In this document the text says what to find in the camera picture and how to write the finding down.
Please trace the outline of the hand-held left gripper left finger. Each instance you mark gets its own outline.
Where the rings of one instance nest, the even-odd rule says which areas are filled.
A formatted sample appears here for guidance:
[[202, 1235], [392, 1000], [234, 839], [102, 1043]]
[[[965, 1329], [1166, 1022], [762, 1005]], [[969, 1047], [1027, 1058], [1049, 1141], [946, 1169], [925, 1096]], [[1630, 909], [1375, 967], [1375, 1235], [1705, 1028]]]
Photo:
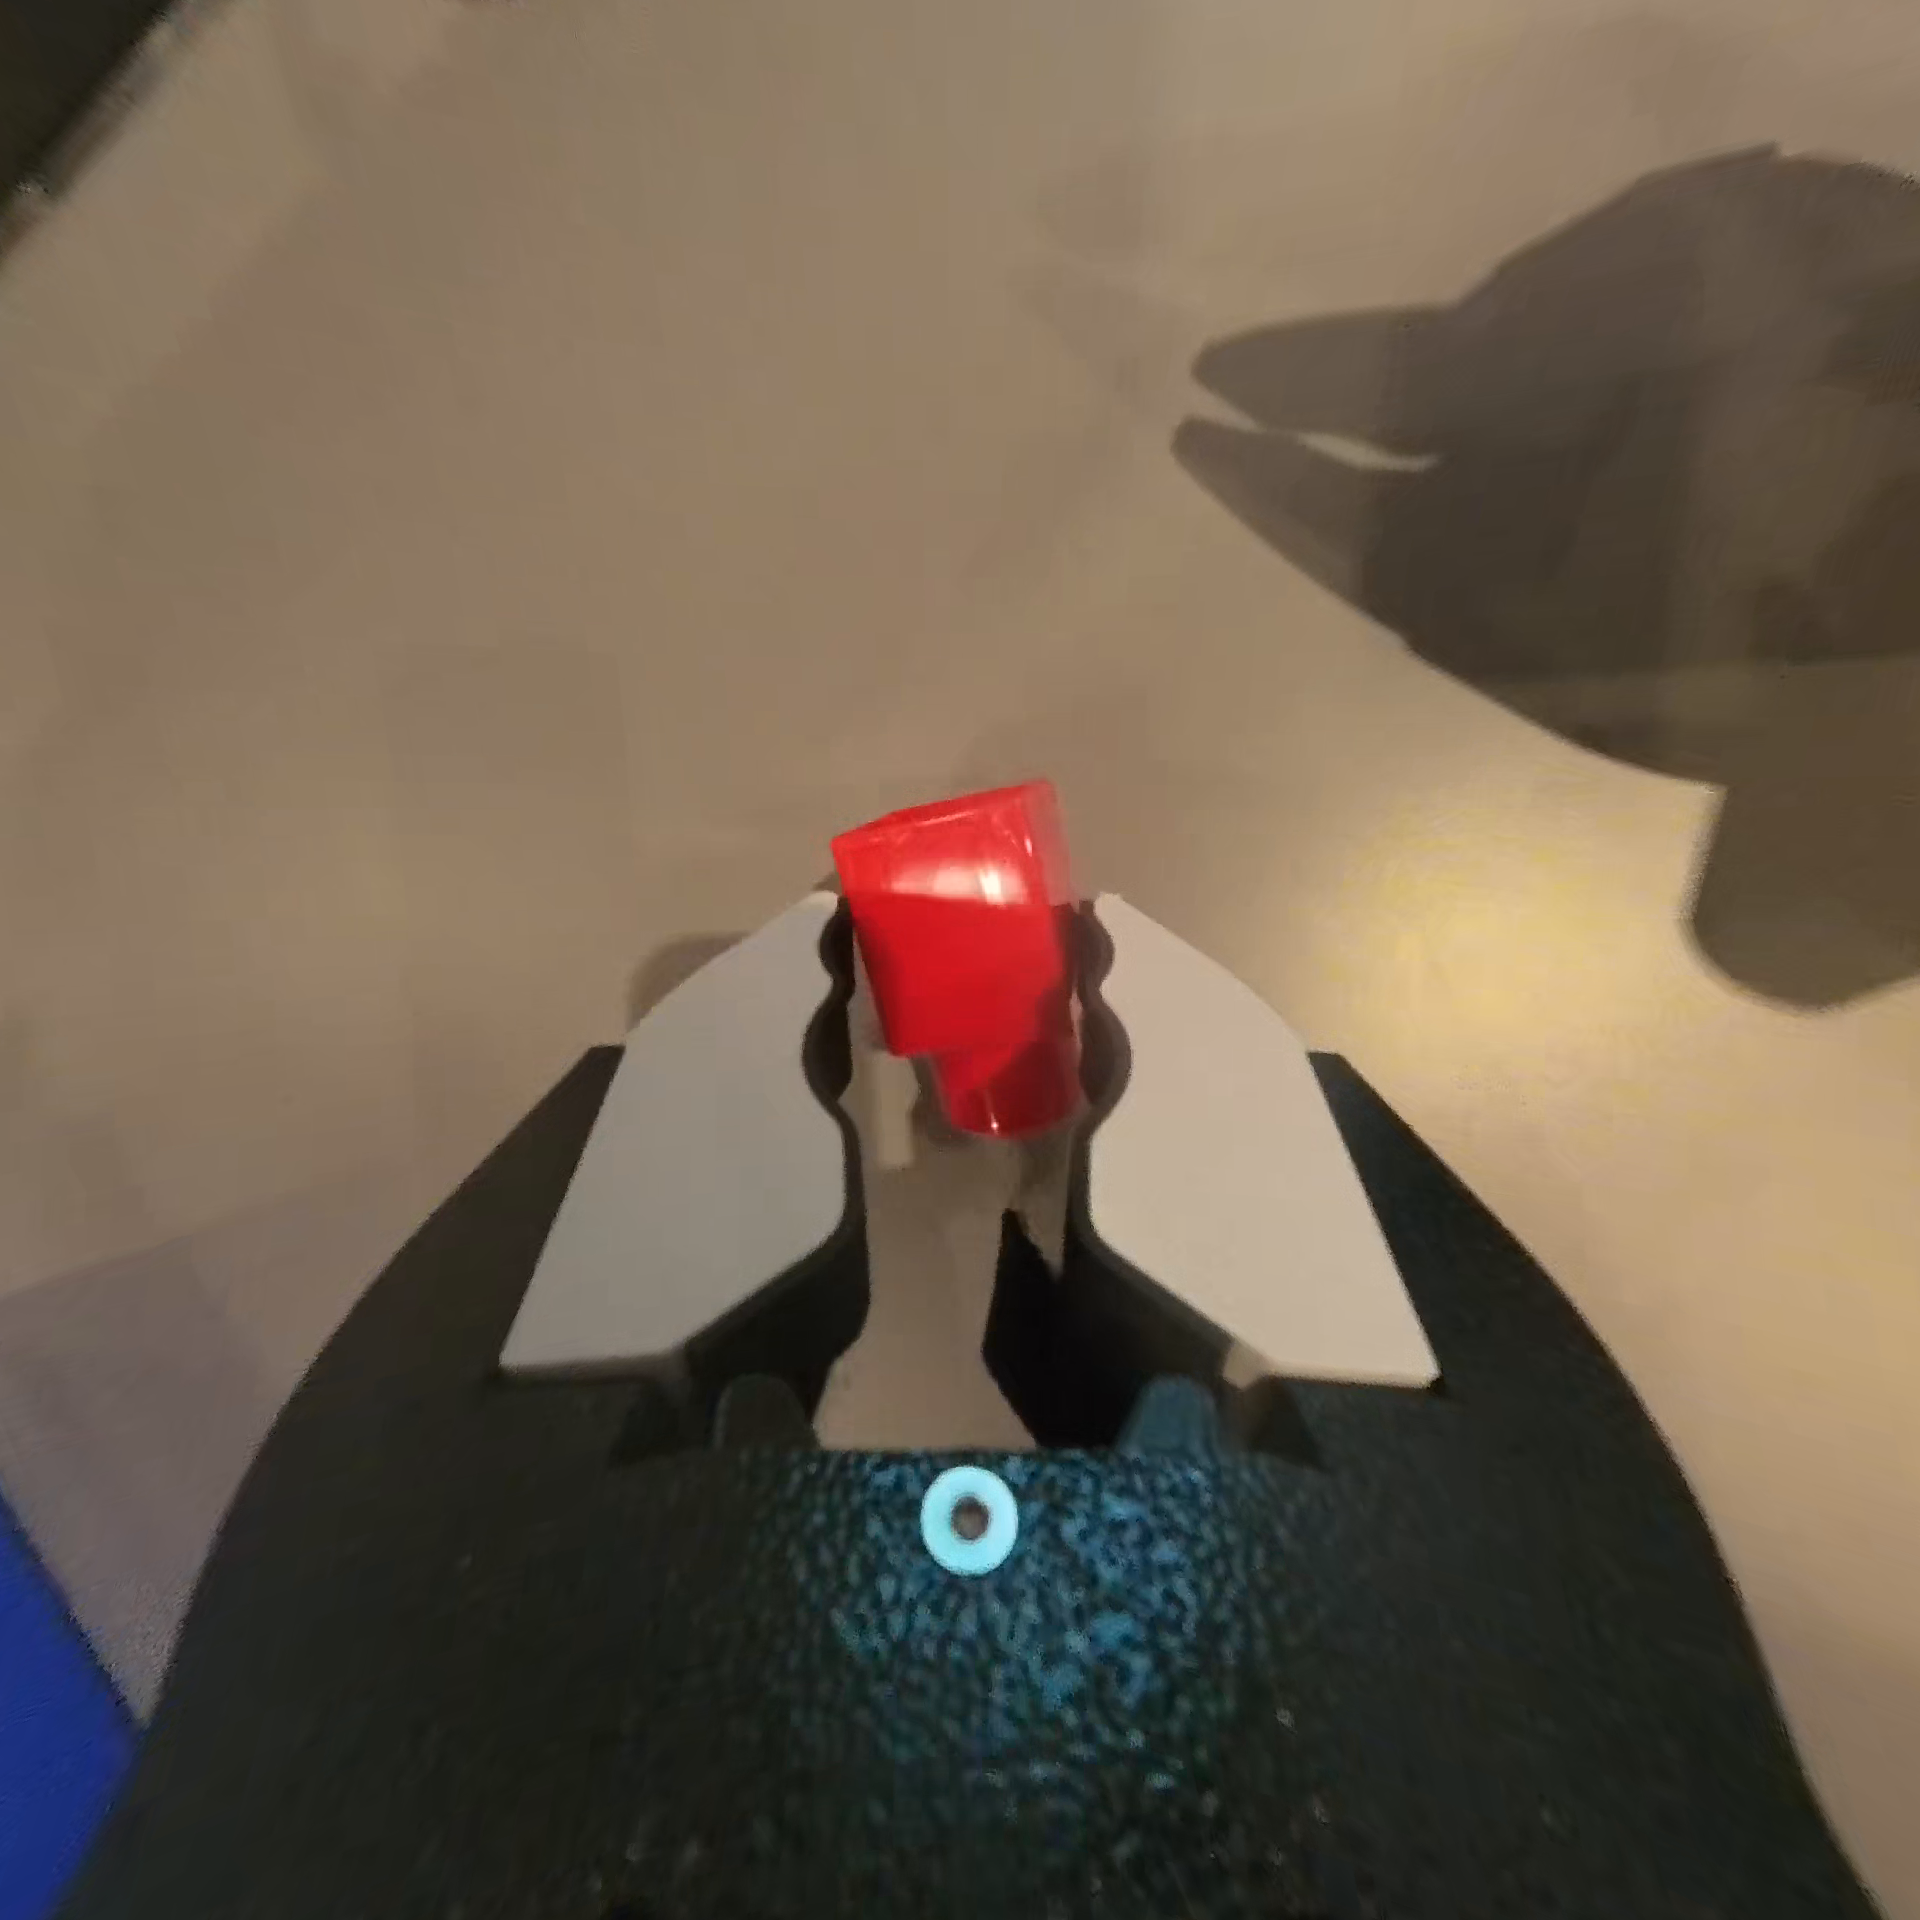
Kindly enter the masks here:
[[808, 895], [625, 1033], [501, 1375], [826, 1375], [868, 1321], [850, 915]]

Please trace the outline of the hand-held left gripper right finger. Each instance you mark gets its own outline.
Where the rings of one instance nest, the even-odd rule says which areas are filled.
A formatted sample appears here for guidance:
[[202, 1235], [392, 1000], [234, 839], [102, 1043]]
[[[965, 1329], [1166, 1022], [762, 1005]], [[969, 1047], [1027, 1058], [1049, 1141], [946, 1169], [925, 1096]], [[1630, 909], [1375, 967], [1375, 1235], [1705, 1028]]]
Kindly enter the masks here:
[[1440, 1381], [1303, 1038], [1119, 895], [1073, 924], [1084, 1112], [1049, 1258], [1003, 1220], [1003, 1385]]

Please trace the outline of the red mega block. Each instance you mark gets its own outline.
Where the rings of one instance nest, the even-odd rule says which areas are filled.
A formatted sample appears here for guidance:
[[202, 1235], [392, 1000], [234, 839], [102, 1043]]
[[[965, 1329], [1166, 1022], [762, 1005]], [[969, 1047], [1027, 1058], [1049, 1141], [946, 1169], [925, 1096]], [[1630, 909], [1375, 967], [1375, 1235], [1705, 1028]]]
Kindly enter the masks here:
[[949, 1130], [1031, 1141], [1079, 1109], [1067, 825], [1050, 780], [899, 806], [832, 839], [879, 1038]]

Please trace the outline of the blue plastic bin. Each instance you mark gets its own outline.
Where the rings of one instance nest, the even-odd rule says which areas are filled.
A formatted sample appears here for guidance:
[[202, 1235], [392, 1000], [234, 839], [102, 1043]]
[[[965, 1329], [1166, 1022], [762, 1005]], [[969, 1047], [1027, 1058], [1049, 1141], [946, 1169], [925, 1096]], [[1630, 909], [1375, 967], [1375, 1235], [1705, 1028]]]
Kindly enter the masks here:
[[138, 1748], [72, 1604], [0, 1510], [0, 1913], [46, 1920], [78, 1881]]

